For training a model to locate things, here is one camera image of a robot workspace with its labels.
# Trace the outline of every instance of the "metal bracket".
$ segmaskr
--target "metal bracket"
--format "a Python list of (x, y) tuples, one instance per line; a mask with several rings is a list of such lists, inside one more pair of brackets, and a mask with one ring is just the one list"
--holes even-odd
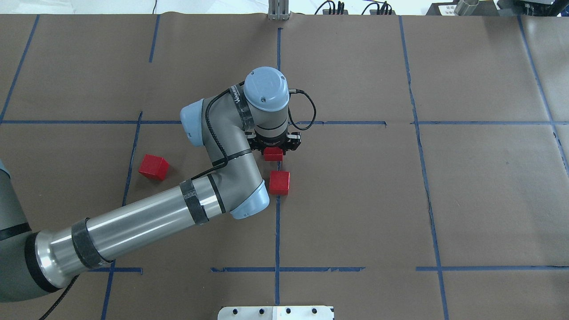
[(334, 307), (330, 306), (259, 306), (224, 307), (217, 320), (334, 320)]
[(288, 20), (288, 0), (269, 0), (269, 20)]

